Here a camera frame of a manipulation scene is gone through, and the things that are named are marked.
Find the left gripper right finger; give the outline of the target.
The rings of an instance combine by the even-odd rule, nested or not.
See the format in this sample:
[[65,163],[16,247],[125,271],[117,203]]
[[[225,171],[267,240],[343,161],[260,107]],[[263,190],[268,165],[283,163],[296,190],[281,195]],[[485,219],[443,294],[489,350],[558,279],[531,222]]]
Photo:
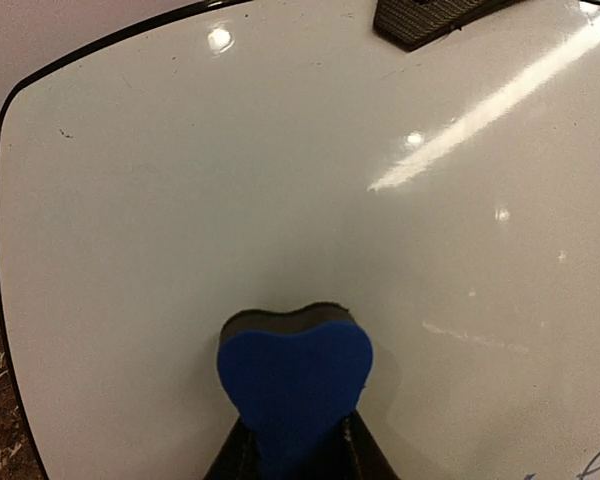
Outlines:
[[357,411],[343,420],[342,432],[351,479],[400,479]]

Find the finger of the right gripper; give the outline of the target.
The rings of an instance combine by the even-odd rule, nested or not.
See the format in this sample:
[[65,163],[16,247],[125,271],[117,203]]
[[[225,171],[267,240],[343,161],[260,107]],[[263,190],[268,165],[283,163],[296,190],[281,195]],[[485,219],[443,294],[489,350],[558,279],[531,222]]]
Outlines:
[[373,30],[413,52],[466,25],[517,4],[510,0],[379,0]]

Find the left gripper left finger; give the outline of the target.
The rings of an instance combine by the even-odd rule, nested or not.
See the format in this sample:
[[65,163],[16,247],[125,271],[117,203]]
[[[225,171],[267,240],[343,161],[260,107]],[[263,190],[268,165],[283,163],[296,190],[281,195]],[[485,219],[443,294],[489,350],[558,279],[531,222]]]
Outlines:
[[252,480],[255,478],[255,441],[238,419],[230,430],[204,480]]

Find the blue whiteboard eraser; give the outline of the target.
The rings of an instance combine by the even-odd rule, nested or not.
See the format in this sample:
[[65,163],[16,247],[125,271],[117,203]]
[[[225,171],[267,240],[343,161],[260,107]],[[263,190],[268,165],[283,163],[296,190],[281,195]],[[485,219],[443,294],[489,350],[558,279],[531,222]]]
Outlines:
[[342,423],[373,364],[365,331],[344,307],[245,310],[222,327],[217,372],[255,441],[263,479],[323,479],[342,471]]

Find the white whiteboard black frame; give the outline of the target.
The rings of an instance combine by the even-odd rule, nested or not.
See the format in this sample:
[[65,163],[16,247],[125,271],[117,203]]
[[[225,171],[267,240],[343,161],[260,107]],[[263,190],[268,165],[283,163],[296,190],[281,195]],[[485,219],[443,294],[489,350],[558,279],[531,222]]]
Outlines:
[[316,301],[374,347],[403,479],[600,479],[600,1],[407,53],[371,1],[215,1],[0,114],[0,321],[49,479],[196,479],[223,322]]

